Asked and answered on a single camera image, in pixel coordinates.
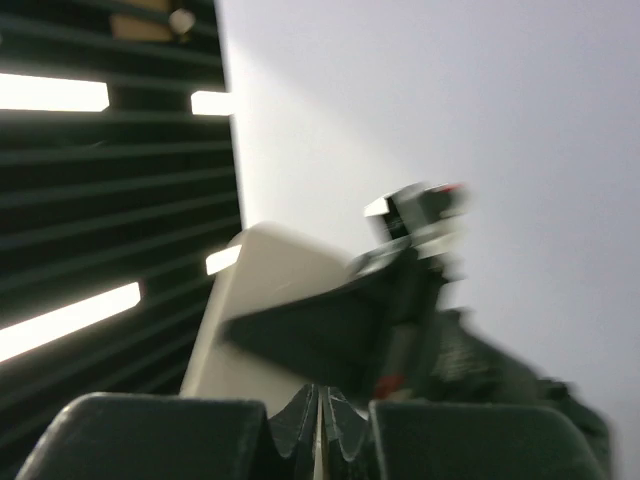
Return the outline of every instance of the cream plastic block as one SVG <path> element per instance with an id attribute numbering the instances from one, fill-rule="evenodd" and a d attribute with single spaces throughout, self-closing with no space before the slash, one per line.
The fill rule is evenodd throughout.
<path id="1" fill-rule="evenodd" d="M 254 399 L 278 413 L 308 383 L 280 367 L 219 341 L 230 318 L 326 292 L 344 284 L 349 259 L 277 225 L 258 224 L 239 234 L 236 263 L 218 273 L 194 345 L 181 396 Z M 269 336 L 269 326 L 262 332 Z"/>

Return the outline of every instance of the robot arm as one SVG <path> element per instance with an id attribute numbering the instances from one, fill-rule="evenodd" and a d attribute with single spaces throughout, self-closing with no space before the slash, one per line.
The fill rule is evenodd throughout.
<path id="1" fill-rule="evenodd" d="M 457 186 L 412 185 L 387 197 L 386 211 L 374 219 L 388 241 L 354 262 L 348 283 L 237 316 L 222 330 L 221 345 L 338 388 L 361 408 L 372 400 L 422 399 L 553 409 L 610 475 L 609 431 L 599 415 L 565 384 L 540 378 L 470 333 L 464 312 L 437 309 L 461 196 Z"/>

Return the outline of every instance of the horizontal slat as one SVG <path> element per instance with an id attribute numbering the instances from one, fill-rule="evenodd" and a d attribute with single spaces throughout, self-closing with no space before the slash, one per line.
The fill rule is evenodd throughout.
<path id="1" fill-rule="evenodd" d="M 138 327 L 137 332 L 131 329 L 131 325 L 129 325 L 129 330 L 133 332 L 132 334 L 134 336 L 138 333 L 144 334 L 143 330 L 146 330 L 149 327 L 155 328 L 156 323 L 163 324 L 162 329 L 158 329 L 153 335 L 145 336 L 144 338 L 140 335 L 136 342 L 130 344 L 128 348 L 124 350 L 119 348 L 117 351 L 115 349 L 111 349 L 110 352 L 102 352 L 102 350 L 105 350 L 102 348 L 103 344 L 109 345 L 112 340 L 117 342 L 126 340 L 126 336 L 124 335 L 114 336 L 113 333 L 109 334 L 111 326 L 108 323 L 112 322 L 111 319 L 108 322 L 90 327 L 87 330 L 93 330 L 92 340 L 94 350 L 88 350 L 88 356 L 91 357 L 94 354 L 94 351 L 109 354 L 106 356 L 99 355 L 101 358 L 93 358 L 95 362 L 92 362 L 91 365 L 83 363 L 82 368 L 80 369 L 76 369 L 74 363 L 76 360 L 82 362 L 84 355 L 69 357 L 67 365 L 59 365 L 58 363 L 54 364 L 55 367 L 41 365 L 40 371 L 44 372 L 43 377 L 46 377 L 44 378 L 45 383 L 37 382 L 39 385 L 36 386 L 44 388 L 23 389 L 22 386 L 19 386 L 19 388 L 12 390 L 9 397 L 14 397 L 13 393 L 15 391 L 17 393 L 17 397 L 23 398 L 25 401 L 13 402 L 10 400 L 7 405 L 8 408 L 0 411 L 0 418 L 2 421 L 2 428 L 0 429 L 0 432 L 2 432 L 2 430 L 12 430 L 13 427 L 18 426 L 23 419 L 31 418 L 32 416 L 38 415 L 44 411 L 49 413 L 49 415 L 46 416 L 53 417 L 57 411 L 55 411 L 55 408 L 50 410 L 52 405 L 62 406 L 84 393 L 92 391 L 133 391 L 133 388 L 145 381 L 147 378 L 151 378 L 159 372 L 164 372 L 167 370 L 167 367 L 172 367 L 176 363 L 181 363 L 183 360 L 187 361 L 197 335 L 203 309 L 200 309 L 199 311 L 192 309 L 192 312 L 193 313 L 191 315 L 186 315 L 179 321 L 174 318 L 171 325 L 167 325 L 167 323 L 162 319 L 160 319 L 159 322 L 155 322 L 154 317 L 157 315 L 157 312 L 151 311 L 147 311 L 147 314 L 143 317 L 138 313 L 137 315 L 125 317 L 124 319 L 116 318 L 116 324 L 117 322 L 120 322 L 121 324 L 123 322 L 127 324 L 133 323 L 134 328 L 136 322 L 143 320 L 144 325 L 142 328 Z M 73 337 L 78 334 L 82 337 L 81 332 L 82 331 L 77 332 L 76 334 L 68 337 Z M 173 342 L 174 339 L 182 336 L 191 338 L 186 339 L 185 343 L 182 345 L 170 349 L 171 351 L 165 351 L 163 352 L 163 355 L 155 356 L 155 361 L 144 362 L 147 354 L 153 355 L 157 349 L 162 349 L 164 345 L 167 345 Z M 64 370 L 65 374 L 59 375 L 59 372 L 56 370 Z M 123 370 L 127 371 L 127 374 L 122 376 L 118 375 L 118 372 Z M 46 382 L 46 380 L 49 379 L 49 375 L 57 378 L 57 381 L 55 383 Z M 29 394 L 24 396 L 21 395 L 22 392 Z M 25 430 L 32 428 L 44 429 L 46 427 L 46 423 L 50 420 L 51 418 L 43 418 L 41 419 L 41 422 L 34 422 L 35 425 L 34 423 L 29 422 L 29 425 L 27 425 L 29 428 Z M 24 437 L 25 435 L 28 435 L 28 431 L 22 431 L 20 433 L 22 435 L 17 435 L 16 437 Z"/>
<path id="2" fill-rule="evenodd" d="M 0 73 L 27 75 L 32 77 L 65 78 L 84 80 L 88 82 L 104 82 L 112 86 L 144 88 L 152 90 L 166 90 L 172 92 L 196 92 L 206 90 L 210 92 L 224 91 L 222 83 L 203 82 L 197 79 L 170 78 L 160 76 L 135 75 L 107 70 L 86 70 L 64 67 L 60 65 L 35 64 L 17 59 L 0 57 Z"/>
<path id="3" fill-rule="evenodd" d="M 95 391 L 109 391 L 113 388 L 113 385 L 122 381 L 136 372 L 142 370 L 145 367 L 153 365 L 153 363 L 162 359 L 163 357 L 175 352 L 179 348 L 183 348 L 189 344 L 193 344 L 196 333 L 189 331 L 186 334 L 180 336 L 178 339 L 159 347 L 154 350 L 153 353 L 144 355 L 140 360 L 130 363 L 126 367 L 121 367 L 113 374 L 100 378 L 93 383 L 83 385 L 84 393 Z M 30 417 L 27 421 L 14 424 L 12 428 L 7 429 L 0 434 L 0 449 L 7 447 L 12 442 L 19 440 L 20 438 L 28 435 L 33 430 L 44 429 L 56 414 L 64 407 L 69 401 L 73 399 L 66 399 L 58 405 L 52 405 L 51 408 L 46 409 L 37 415 Z"/>
<path id="4" fill-rule="evenodd" d="M 187 255 L 182 255 L 177 258 L 173 258 L 168 262 L 161 263 L 159 265 L 154 265 L 153 267 L 144 269 L 140 272 L 140 278 L 144 278 L 149 280 L 150 278 L 157 277 L 159 275 L 164 275 L 173 270 L 177 270 L 182 267 L 186 267 L 187 265 L 192 265 L 193 263 L 200 263 L 204 261 L 204 257 L 202 252 L 189 253 Z"/>
<path id="5" fill-rule="evenodd" d="M 95 365 L 100 361 L 108 359 L 109 357 L 117 354 L 122 350 L 133 347 L 137 343 L 151 338 L 157 333 L 162 332 L 163 330 L 166 330 L 193 315 L 202 313 L 204 311 L 204 308 L 206 307 L 206 304 L 206 301 L 197 303 L 186 310 L 183 310 L 166 319 L 158 321 L 157 323 L 145 328 L 137 334 L 109 342 L 105 348 L 97 352 L 93 352 L 89 356 L 78 358 L 76 362 L 73 362 L 67 368 L 56 369 L 50 374 L 40 378 L 37 382 L 30 383 L 18 390 L 12 391 L 11 395 L 0 397 L 0 411 L 6 410 L 12 405 L 16 405 L 18 403 L 26 401 L 30 396 L 39 395 L 46 389 L 55 387 L 56 383 L 60 383 L 65 379 L 71 377 L 72 375 L 86 370 L 87 368 Z"/>
<path id="6" fill-rule="evenodd" d="M 0 208 L 24 207 L 53 201 L 75 198 L 95 197 L 109 193 L 127 192 L 141 188 L 178 185 L 189 182 L 210 180 L 234 174 L 233 167 L 196 170 L 172 175 L 155 175 L 144 178 L 117 180 L 112 182 L 95 182 L 86 185 L 69 185 L 66 187 L 42 188 L 24 192 L 0 195 Z"/>
<path id="7" fill-rule="evenodd" d="M 95 265 L 117 260 L 128 255 L 144 252 L 152 248 L 167 245 L 185 238 L 200 235 L 206 232 L 213 232 L 225 226 L 234 225 L 240 222 L 239 216 L 224 218 L 221 220 L 197 225 L 195 227 L 185 228 L 176 232 L 158 235 L 148 240 L 134 242 L 128 245 L 110 248 L 99 253 L 82 255 L 70 260 L 60 262 L 51 262 L 49 265 L 41 268 L 33 268 L 8 278 L 0 279 L 0 292 L 14 290 L 21 287 L 27 287 L 29 284 L 42 281 L 45 279 L 56 278 L 63 274 L 72 273 L 83 270 Z"/>
<path id="8" fill-rule="evenodd" d="M 193 3 L 199 3 L 203 7 L 211 8 L 211 0 L 191 0 Z"/>
<path id="9" fill-rule="evenodd" d="M 153 57 L 174 62 L 198 65 L 201 67 L 220 67 L 222 61 L 214 55 L 206 55 L 187 50 L 179 50 L 159 45 L 149 45 L 140 42 L 126 42 L 114 39 L 108 35 L 100 35 L 59 25 L 40 22 L 19 17 L 17 15 L 0 14 L 0 30 L 3 34 L 15 33 L 42 40 L 64 41 L 76 48 L 84 45 L 109 51 L 117 51 Z"/>
<path id="10" fill-rule="evenodd" d="M 148 8 L 138 7 L 130 3 L 123 3 L 117 0 L 70 0 L 77 5 L 86 5 L 90 7 L 100 8 L 111 13 L 121 13 L 125 15 L 131 15 L 133 17 L 149 20 L 155 23 L 168 24 L 169 14 L 161 12 L 159 10 L 150 10 Z M 218 29 L 214 26 L 207 25 L 201 21 L 196 21 L 191 29 L 191 32 L 198 33 L 200 35 L 217 36 Z"/>
<path id="11" fill-rule="evenodd" d="M 188 360 L 184 360 L 175 367 L 164 371 L 148 382 L 138 386 L 133 393 L 156 393 L 156 390 L 166 385 L 168 382 L 181 378 L 189 365 Z"/>
<path id="12" fill-rule="evenodd" d="M 177 287 L 171 288 L 170 290 L 154 295 L 153 298 L 147 300 L 146 307 L 151 308 L 162 305 L 163 303 L 174 300 L 181 295 L 191 292 L 194 289 L 203 287 L 205 285 L 211 285 L 212 283 L 213 279 L 211 277 L 196 278 L 195 280 L 191 280 L 189 282 L 178 285 Z"/>
<path id="13" fill-rule="evenodd" d="M 0 167 L 37 163 L 61 163 L 109 160 L 122 157 L 151 157 L 231 150 L 230 141 L 153 143 L 149 145 L 110 145 L 43 150 L 18 150 L 0 153 Z"/>
<path id="14" fill-rule="evenodd" d="M 192 120 L 185 117 L 181 118 L 180 114 L 170 113 L 167 115 L 168 118 L 159 118 L 157 121 L 153 121 L 152 114 L 149 112 L 149 121 L 147 121 L 143 116 L 128 118 L 128 112 L 80 113 L 77 116 L 69 114 L 69 112 L 65 112 L 66 114 L 62 113 L 63 112 L 47 112 L 47 114 L 38 117 L 37 112 L 12 111 L 7 113 L 7 111 L 0 110 L 0 156 L 2 156 L 2 152 L 15 154 L 15 160 L 9 159 L 8 164 L 4 166 L 30 168 L 28 166 L 30 165 L 29 163 L 22 163 L 20 161 L 19 152 L 28 153 L 70 148 L 76 148 L 78 151 L 86 151 L 87 149 L 121 147 L 125 150 L 123 150 L 124 156 L 119 160 L 125 160 L 124 165 L 121 164 L 115 167 L 113 159 L 109 159 L 109 165 L 113 165 L 114 169 L 118 171 L 128 172 L 130 170 L 129 167 L 139 167 L 139 165 L 130 163 L 130 159 L 132 158 L 130 156 L 131 153 L 135 155 L 137 150 L 130 149 L 129 147 L 142 146 L 146 148 L 146 146 L 149 145 L 157 145 L 158 149 L 161 149 L 160 145 L 168 145 L 170 149 L 176 147 L 177 150 L 180 149 L 180 145 L 186 145 L 187 147 L 192 145 L 194 146 L 195 152 L 188 151 L 173 154 L 171 150 L 168 150 L 171 155 L 160 152 L 159 154 L 138 157 L 140 161 L 147 164 L 151 163 L 148 161 L 151 158 L 158 159 L 165 163 L 171 161 L 173 158 L 174 163 L 178 164 L 186 155 L 191 158 L 194 155 L 200 156 L 202 159 L 208 158 L 210 162 L 205 163 L 205 166 L 222 166 L 219 162 L 221 158 L 227 159 L 227 162 L 223 162 L 225 165 L 233 164 L 233 152 L 230 143 L 231 129 L 228 118 L 211 115 L 191 115 L 189 113 L 188 115 L 190 117 L 195 118 L 195 120 Z M 10 120 L 12 117 L 17 118 L 17 121 L 12 122 Z M 200 150 L 198 145 L 214 144 L 216 142 L 227 142 L 229 148 L 224 148 L 224 145 L 221 145 L 222 149 L 207 150 L 203 148 L 203 151 L 198 151 Z M 64 159 L 61 162 L 54 163 L 46 161 L 37 162 L 39 165 L 48 165 L 49 167 L 63 166 L 63 163 L 63 170 L 58 171 L 57 168 L 54 169 L 55 177 L 67 177 L 72 169 L 79 167 L 79 165 L 77 165 L 78 162 L 65 162 Z M 95 165 L 96 162 L 89 161 L 83 163 L 93 163 Z M 102 165 L 99 167 L 101 169 L 106 168 L 105 163 L 106 162 L 102 162 Z M 100 178 L 99 173 L 94 170 L 94 166 L 87 165 L 84 168 L 87 171 L 91 169 L 93 173 L 90 177 L 96 180 L 106 180 Z M 72 173 L 72 176 L 77 176 L 79 170 L 82 170 L 82 168 L 78 169 L 78 172 Z M 26 180 L 28 177 L 22 177 L 22 173 L 23 172 L 19 172 L 18 170 L 14 172 L 0 172 L 0 191 L 3 189 L 2 184 L 6 183 L 3 182 L 3 180 L 11 177 L 12 174 L 18 175 L 18 178 L 24 178 Z M 31 178 L 31 180 L 26 182 L 22 187 L 25 189 L 33 188 L 30 185 L 33 182 L 34 179 Z"/>
<path id="15" fill-rule="evenodd" d="M 230 202 L 237 199 L 235 192 L 209 197 L 173 202 L 157 207 L 141 208 L 132 212 L 106 215 L 100 218 L 69 222 L 63 225 L 56 225 L 38 230 L 30 230 L 12 235 L 0 236 L 0 251 L 12 250 L 15 248 L 36 245 L 39 243 L 59 240 L 65 237 L 78 235 L 85 232 L 104 230 L 120 225 L 126 225 L 141 220 L 172 215 L 180 212 L 188 212 L 194 208 L 215 205 L 218 203 Z"/>
<path id="16" fill-rule="evenodd" d="M 225 124 L 229 118 L 222 115 L 192 115 L 173 112 L 47 112 L 32 110 L 0 110 L 0 124 L 26 125 L 65 123 L 77 128 L 86 124 Z"/>

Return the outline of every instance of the red component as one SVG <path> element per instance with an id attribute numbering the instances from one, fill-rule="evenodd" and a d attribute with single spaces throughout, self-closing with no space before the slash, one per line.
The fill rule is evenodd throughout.
<path id="1" fill-rule="evenodd" d="M 373 398 L 384 400 L 393 392 L 397 391 L 405 381 L 404 375 L 387 375 L 380 377 L 374 390 Z"/>
<path id="2" fill-rule="evenodd" d="M 440 187 L 440 191 L 441 192 L 452 192 L 454 190 L 459 190 L 462 188 L 462 184 L 461 183 L 450 183 L 448 185 L 443 185 L 442 187 Z"/>

